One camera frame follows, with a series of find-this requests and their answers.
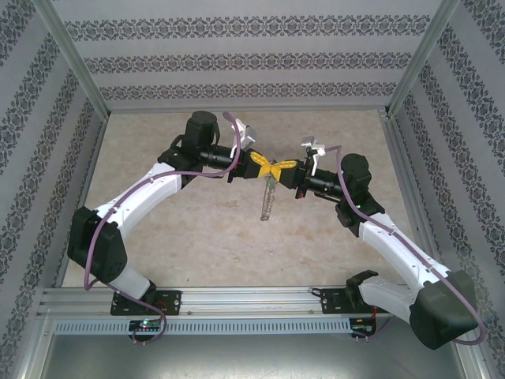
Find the clear keyring loop with rings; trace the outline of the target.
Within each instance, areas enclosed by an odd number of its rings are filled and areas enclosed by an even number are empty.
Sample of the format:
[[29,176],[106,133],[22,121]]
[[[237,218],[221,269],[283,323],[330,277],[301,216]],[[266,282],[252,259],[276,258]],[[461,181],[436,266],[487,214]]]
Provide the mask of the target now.
[[[265,189],[264,189],[264,197],[263,197],[263,203],[262,203],[262,208],[261,208],[261,215],[260,215],[260,220],[261,221],[268,221],[271,216],[271,211],[273,209],[273,204],[275,201],[275,188],[268,188],[266,185],[266,177],[268,175],[262,176],[265,178]],[[279,182],[279,170],[277,169],[277,183]]]

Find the right controller board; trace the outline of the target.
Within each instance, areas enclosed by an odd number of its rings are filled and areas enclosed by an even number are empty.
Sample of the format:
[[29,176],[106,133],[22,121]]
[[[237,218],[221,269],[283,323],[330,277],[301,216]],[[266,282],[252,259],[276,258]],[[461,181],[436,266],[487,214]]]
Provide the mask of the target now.
[[350,330],[354,339],[369,339],[377,331],[377,321],[374,317],[350,318]]

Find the controller board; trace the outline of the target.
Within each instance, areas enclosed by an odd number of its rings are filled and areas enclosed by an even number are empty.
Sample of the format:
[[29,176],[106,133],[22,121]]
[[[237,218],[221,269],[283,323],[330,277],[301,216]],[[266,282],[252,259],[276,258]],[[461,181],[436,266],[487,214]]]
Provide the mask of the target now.
[[350,330],[354,339],[369,339],[377,331],[377,321],[374,317],[350,318]]
[[162,330],[160,319],[143,319],[129,322],[128,336],[134,343],[147,344]]

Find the grey metal panel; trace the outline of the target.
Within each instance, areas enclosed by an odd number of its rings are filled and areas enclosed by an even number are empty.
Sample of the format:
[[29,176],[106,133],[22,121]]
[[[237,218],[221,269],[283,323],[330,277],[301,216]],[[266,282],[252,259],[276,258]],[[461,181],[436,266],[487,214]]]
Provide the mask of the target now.
[[430,351],[406,332],[370,342],[343,335],[56,336],[43,379],[466,379],[451,347]]

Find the left controller board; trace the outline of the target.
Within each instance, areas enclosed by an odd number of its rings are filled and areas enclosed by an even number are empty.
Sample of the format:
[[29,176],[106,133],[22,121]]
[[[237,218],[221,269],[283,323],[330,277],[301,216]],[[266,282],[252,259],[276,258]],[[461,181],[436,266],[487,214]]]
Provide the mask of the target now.
[[129,322],[128,336],[134,343],[147,344],[162,330],[160,319],[143,319]]

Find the aluminium side rail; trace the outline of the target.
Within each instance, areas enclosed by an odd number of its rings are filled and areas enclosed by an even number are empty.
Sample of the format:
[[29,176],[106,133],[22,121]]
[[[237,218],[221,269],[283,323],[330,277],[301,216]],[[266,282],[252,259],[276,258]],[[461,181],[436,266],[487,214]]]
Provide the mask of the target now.
[[398,179],[403,202],[406,207],[413,239],[427,254],[438,262],[443,262],[439,254],[436,240],[433,237],[428,217],[425,213],[425,207],[421,200],[421,194],[417,188],[414,172],[395,120],[391,119],[384,109],[379,109],[378,114]]

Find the aluminium mounting rail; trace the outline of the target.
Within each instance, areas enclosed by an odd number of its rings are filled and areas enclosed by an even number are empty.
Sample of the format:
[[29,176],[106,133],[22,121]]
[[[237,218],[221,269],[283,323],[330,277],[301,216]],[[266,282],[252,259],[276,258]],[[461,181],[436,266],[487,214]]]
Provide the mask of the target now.
[[[179,287],[178,316],[208,318],[322,317],[320,300],[309,287]],[[97,287],[45,289],[37,317],[106,318],[110,316],[113,291]]]

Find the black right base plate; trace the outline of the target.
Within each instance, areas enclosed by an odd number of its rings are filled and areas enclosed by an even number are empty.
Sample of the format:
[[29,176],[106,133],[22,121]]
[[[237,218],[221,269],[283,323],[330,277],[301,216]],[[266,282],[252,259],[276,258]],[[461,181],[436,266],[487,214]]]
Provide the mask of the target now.
[[320,300],[323,314],[372,314],[372,306],[361,303],[352,305],[345,288],[313,288],[312,295]]

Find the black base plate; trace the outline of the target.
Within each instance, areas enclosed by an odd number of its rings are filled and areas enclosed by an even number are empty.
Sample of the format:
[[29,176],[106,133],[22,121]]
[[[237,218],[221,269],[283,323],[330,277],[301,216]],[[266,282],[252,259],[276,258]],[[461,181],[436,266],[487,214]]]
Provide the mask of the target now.
[[323,314],[372,314],[372,306],[361,303],[352,305],[345,288],[313,288],[312,295],[320,300]]
[[[177,316],[180,312],[181,292],[156,290],[142,298],[142,301],[146,303],[150,301],[151,306],[161,310],[167,316]],[[116,293],[112,298],[110,314],[113,316],[159,315],[154,310]]]

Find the aluminium frame post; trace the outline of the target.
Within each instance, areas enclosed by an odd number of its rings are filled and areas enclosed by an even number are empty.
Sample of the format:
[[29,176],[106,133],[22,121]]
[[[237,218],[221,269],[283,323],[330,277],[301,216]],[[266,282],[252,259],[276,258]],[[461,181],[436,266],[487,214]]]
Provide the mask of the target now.
[[417,75],[426,63],[432,49],[436,45],[436,41],[445,29],[460,1],[461,0],[441,0],[437,11],[426,28],[425,34],[423,35],[417,49],[413,53],[413,56],[406,67],[405,73],[402,75],[389,103],[386,106],[388,118],[391,118],[398,112],[403,100],[408,95]]
[[80,55],[52,1],[32,0],[32,3],[99,116],[101,118],[109,118],[110,110],[106,100],[103,98],[98,85],[94,81],[84,59]]

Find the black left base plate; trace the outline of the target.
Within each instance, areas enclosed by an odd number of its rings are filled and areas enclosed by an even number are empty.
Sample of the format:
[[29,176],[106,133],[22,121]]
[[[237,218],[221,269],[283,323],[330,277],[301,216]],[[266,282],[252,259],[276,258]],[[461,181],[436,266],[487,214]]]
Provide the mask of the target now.
[[[142,298],[142,301],[146,303],[150,301],[151,306],[161,310],[167,316],[177,316],[180,312],[181,292],[156,290]],[[110,314],[113,316],[159,315],[154,310],[116,293],[112,298]]]

